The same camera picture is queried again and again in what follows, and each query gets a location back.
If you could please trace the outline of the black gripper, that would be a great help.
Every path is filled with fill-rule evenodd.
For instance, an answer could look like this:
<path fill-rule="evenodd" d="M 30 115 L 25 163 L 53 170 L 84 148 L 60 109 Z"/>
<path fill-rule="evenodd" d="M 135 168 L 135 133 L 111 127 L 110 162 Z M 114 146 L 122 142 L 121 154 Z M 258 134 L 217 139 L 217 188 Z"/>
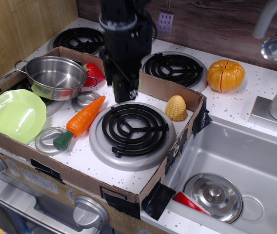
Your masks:
<path fill-rule="evenodd" d="M 106 80 L 113 85 L 116 103 L 135 100 L 139 89 L 141 60 L 151 53 L 152 23 L 139 19 L 128 25 L 101 23 L 104 29 Z"/>

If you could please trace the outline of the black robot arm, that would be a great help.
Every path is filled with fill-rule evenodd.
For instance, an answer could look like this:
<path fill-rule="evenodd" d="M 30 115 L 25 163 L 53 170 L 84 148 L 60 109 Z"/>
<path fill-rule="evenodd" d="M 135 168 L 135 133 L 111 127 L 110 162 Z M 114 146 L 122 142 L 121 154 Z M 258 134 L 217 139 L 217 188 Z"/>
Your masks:
<path fill-rule="evenodd" d="M 139 89 L 141 61 L 151 54 L 156 24 L 145 9 L 147 0 L 102 0 L 99 22 L 104 47 L 99 53 L 107 84 L 116 103 L 134 100 Z"/>

